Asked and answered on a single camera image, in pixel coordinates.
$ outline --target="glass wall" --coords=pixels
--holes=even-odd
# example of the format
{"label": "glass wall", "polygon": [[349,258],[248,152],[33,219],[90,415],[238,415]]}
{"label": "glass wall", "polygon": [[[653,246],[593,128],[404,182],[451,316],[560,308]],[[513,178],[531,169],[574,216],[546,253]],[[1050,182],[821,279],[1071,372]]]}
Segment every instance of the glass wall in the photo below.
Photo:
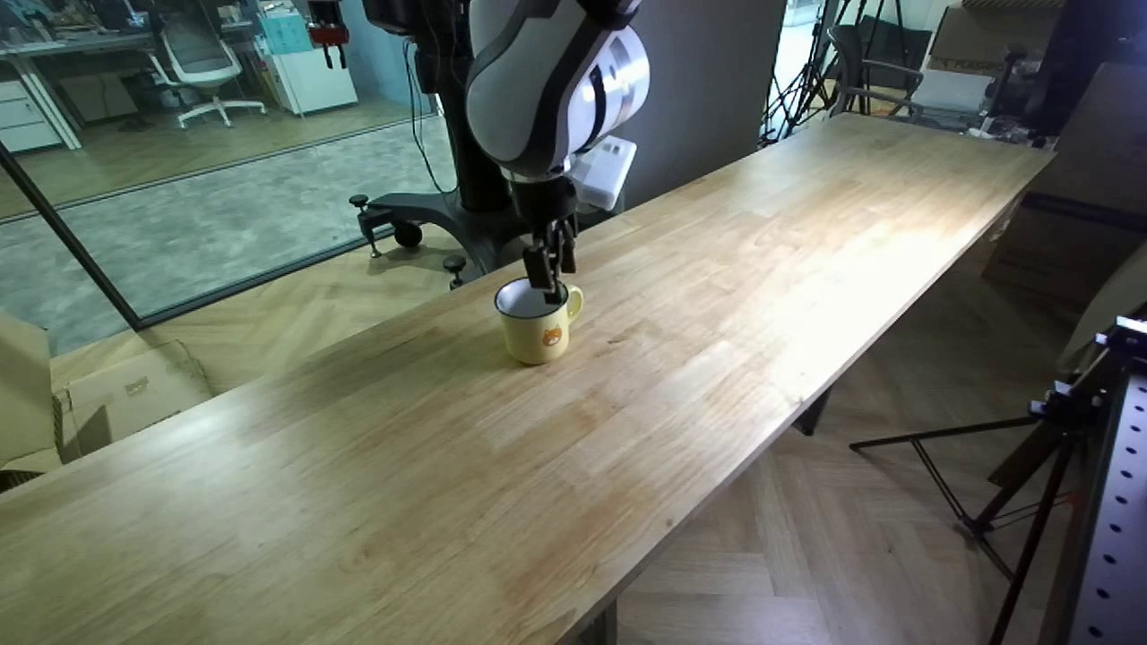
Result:
{"label": "glass wall", "polygon": [[[410,43],[346,10],[341,56],[291,0],[0,5],[0,139],[139,320],[361,246],[352,195],[454,182]],[[126,328],[9,177],[0,246],[58,353]]]}

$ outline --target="cable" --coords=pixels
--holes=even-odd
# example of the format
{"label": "cable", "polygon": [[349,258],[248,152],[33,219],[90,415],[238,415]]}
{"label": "cable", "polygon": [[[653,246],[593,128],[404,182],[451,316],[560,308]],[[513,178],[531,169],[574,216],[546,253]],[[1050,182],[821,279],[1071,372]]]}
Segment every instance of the cable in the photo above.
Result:
{"label": "cable", "polygon": [[439,195],[446,195],[446,188],[443,188],[443,182],[439,182],[439,177],[434,177],[431,154],[428,154],[428,146],[422,146],[422,115],[420,115],[420,108],[417,108],[417,74],[413,74],[413,70],[410,70],[410,55],[413,55],[413,43],[404,43],[404,108],[410,108],[410,138],[413,138],[413,142],[417,142],[417,152],[420,152],[420,157],[422,157],[422,169],[428,169],[428,177],[431,177],[434,189],[439,189]]}

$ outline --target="wall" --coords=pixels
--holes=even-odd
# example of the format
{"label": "wall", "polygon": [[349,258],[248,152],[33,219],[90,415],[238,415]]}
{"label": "wall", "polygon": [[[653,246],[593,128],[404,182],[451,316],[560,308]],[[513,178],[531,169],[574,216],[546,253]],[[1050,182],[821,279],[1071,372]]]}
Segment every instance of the wall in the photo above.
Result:
{"label": "wall", "polygon": [[644,108],[621,128],[638,142],[624,200],[638,206],[762,146],[762,111],[787,0],[649,0],[635,23],[649,46]]}

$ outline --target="wooden furniture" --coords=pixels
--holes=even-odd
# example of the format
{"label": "wooden furniture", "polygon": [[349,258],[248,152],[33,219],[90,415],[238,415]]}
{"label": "wooden furniture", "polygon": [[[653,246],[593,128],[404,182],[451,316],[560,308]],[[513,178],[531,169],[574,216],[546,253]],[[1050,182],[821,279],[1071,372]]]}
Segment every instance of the wooden furniture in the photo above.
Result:
{"label": "wooden furniture", "polygon": [[3,636],[560,642],[1042,162],[806,124],[584,234],[556,366],[499,348],[513,267],[0,498]]}
{"label": "wooden furniture", "polygon": [[275,71],[281,99],[291,115],[359,103],[349,70],[328,70],[322,52],[261,55]]}

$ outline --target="camera stand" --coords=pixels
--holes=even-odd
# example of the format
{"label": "camera stand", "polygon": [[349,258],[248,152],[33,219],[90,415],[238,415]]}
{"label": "camera stand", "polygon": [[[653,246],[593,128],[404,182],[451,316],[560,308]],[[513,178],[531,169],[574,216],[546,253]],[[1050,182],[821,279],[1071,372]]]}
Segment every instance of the camera stand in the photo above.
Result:
{"label": "camera stand", "polygon": [[[960,519],[960,533],[967,533],[991,554],[991,563],[1005,576],[1011,576],[1005,607],[995,624],[995,639],[991,639],[995,645],[1005,642],[1005,630],[1011,624],[1014,602],[1018,602],[1024,576],[1034,570],[1042,528],[1050,519],[1055,498],[1066,484],[1066,473],[1069,473],[1069,464],[1071,464],[1079,442],[1106,430],[1106,421],[1110,410],[1110,387],[1119,381],[1125,387],[1125,362],[1140,362],[1140,357],[1128,357],[1125,348],[1144,353],[1144,324],[1119,320],[1110,328],[1110,332],[1098,336],[1098,344],[1102,344],[1098,357],[1079,375],[1055,381],[1055,387],[1042,393],[1042,400],[1034,400],[1028,415],[1002,421],[1002,422],[922,430],[922,434],[895,434],[895,439],[849,445],[852,452],[869,452],[869,448],[881,448],[881,445],[910,445],[919,452],[919,460],[925,464],[934,484],[940,488],[944,501]],[[1011,430],[1011,425],[1034,425],[1034,434],[995,470],[991,479],[1002,484],[1002,492],[991,498],[991,504],[984,513],[973,515],[965,508],[965,501],[958,498],[958,492],[950,488],[950,479],[940,473],[925,442],[967,439],[967,434],[991,434],[991,430]],[[998,544],[991,540],[991,532],[995,532],[998,515],[1006,508],[1006,501],[1042,470],[1042,464],[1050,464],[1050,478],[1047,478],[1042,494],[1036,501],[1036,515],[1034,515],[1028,539],[1022,544],[1022,554],[1011,570],[1005,563],[1005,554],[998,553]]]}

